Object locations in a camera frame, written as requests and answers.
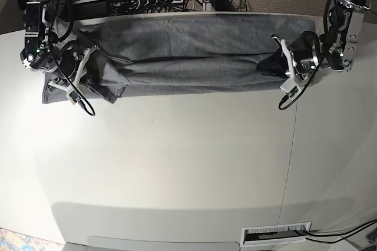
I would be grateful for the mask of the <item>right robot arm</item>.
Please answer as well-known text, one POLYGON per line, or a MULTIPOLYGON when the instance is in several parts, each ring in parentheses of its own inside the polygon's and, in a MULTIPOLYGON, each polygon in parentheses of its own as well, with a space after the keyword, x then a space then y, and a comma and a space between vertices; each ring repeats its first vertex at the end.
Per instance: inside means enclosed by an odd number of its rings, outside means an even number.
POLYGON ((75 22, 73 0, 23 2, 22 65, 58 78, 75 78, 84 54, 80 43, 70 38, 75 22))

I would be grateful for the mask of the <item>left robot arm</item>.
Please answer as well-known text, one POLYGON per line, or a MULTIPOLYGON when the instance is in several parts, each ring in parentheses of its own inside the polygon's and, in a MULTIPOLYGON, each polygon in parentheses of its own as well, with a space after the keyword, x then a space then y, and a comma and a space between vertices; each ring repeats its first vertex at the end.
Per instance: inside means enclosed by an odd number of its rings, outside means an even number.
POLYGON ((298 46, 280 43, 279 49, 257 65, 265 76, 308 82, 323 67, 344 71, 351 67, 367 0, 327 0, 323 34, 303 32, 298 46))

